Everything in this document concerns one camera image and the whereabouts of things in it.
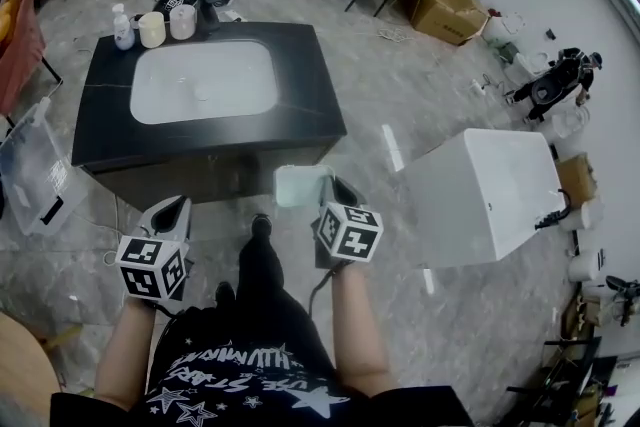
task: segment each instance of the faucet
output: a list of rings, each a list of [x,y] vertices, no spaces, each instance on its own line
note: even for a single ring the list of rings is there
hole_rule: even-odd
[[[211,33],[220,28],[220,19],[216,13],[217,0],[198,0],[200,13],[198,14],[198,31]]]
[[[571,197],[569,196],[569,193],[564,189],[558,189],[558,192],[562,193],[562,195],[564,196],[567,206],[564,210],[556,210],[555,212],[551,212],[549,215],[547,215],[544,219],[542,219],[542,221],[535,225],[534,228],[536,230],[554,226],[571,213]]]

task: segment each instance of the pink towel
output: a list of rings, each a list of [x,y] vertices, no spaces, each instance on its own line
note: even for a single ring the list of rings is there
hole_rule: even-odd
[[[0,114],[11,114],[20,90],[42,60],[45,47],[33,0],[20,0],[13,40],[0,57]]]

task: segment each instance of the white cup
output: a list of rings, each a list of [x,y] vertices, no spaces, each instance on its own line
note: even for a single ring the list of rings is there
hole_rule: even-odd
[[[167,31],[164,28],[164,15],[153,11],[138,20],[140,41],[147,48],[156,48],[164,43]]]
[[[169,28],[175,39],[189,39],[196,32],[196,9],[189,4],[174,7],[169,13]]]

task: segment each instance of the white sink basin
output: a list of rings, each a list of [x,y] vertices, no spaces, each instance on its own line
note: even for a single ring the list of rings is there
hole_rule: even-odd
[[[130,109],[146,125],[250,116],[278,101],[269,50],[255,41],[154,48],[138,60]]]
[[[538,133],[468,129],[406,173],[429,267],[501,260],[565,207]]]

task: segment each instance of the black marble countertop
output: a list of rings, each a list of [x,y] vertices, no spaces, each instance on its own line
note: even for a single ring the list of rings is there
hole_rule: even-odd
[[[182,43],[168,32],[162,46]],[[305,147],[346,135],[311,25],[229,22],[214,33],[196,34],[185,43],[223,40],[257,41],[269,49],[279,92],[272,109],[249,116],[140,123],[131,114],[129,103],[136,64],[148,50],[138,40],[123,52],[113,37],[100,38],[80,102],[72,165],[98,172],[211,150]]]

